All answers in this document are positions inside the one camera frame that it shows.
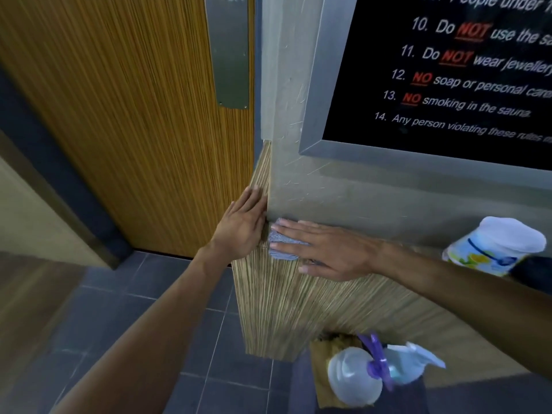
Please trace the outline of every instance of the door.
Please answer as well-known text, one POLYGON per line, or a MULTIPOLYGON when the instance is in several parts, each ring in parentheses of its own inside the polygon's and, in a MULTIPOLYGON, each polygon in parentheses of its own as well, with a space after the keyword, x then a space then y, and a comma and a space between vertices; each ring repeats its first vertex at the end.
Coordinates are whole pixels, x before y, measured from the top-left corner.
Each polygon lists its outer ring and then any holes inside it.
POLYGON ((0 0, 2 65, 135 248, 193 257, 253 167, 216 102, 204 0, 0 0))

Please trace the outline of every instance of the purple spray nozzle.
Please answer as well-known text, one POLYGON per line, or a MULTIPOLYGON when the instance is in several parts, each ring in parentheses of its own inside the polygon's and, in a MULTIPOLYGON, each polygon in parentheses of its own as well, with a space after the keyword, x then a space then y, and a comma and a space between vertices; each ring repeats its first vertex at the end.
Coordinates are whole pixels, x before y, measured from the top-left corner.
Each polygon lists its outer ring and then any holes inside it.
POLYGON ((373 361, 368 362, 366 369, 368 374, 374 379, 381 379, 388 391, 393 390, 393 380, 389 372, 389 364, 383 353, 383 347, 380 343, 377 335, 371 333, 370 337, 357 334, 358 338, 362 341, 363 345, 370 351, 373 361))

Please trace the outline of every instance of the beige wall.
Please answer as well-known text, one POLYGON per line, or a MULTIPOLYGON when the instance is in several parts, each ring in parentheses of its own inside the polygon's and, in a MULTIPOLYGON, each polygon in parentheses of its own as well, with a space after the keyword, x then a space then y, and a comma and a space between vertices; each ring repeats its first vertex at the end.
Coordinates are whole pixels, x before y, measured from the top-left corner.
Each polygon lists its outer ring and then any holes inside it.
POLYGON ((1 157, 0 251, 81 265, 107 266, 1 157))
POLYGON ((552 238, 552 191, 298 154, 321 6, 322 0, 263 0, 263 64, 276 64, 262 75, 262 136, 273 140, 269 218, 444 247, 494 215, 518 218, 552 238))

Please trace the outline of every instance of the forearm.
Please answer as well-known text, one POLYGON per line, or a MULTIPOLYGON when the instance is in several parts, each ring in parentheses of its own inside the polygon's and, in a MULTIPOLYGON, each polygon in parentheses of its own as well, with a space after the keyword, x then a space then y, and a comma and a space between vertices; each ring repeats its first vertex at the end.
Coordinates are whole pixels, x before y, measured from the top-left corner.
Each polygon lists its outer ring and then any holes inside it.
POLYGON ((162 412, 210 294, 230 259, 210 244, 54 410, 162 412))
POLYGON ((551 297, 391 244, 382 254, 383 275, 454 313, 527 369, 552 379, 551 297))

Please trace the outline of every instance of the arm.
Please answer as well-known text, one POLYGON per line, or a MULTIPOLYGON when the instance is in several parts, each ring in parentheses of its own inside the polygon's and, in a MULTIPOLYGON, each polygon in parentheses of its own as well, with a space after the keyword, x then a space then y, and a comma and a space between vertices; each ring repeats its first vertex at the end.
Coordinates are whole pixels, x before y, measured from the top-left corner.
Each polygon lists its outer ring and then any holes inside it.
POLYGON ((247 188, 185 272, 102 356, 52 411, 160 413, 170 397, 193 331, 223 270, 260 240, 266 196, 247 188))
POLYGON ((272 248, 326 265, 303 265, 300 272, 337 281, 382 274, 454 313, 530 371, 552 379, 550 296, 346 229, 282 224, 273 229, 311 246, 272 243, 272 248))

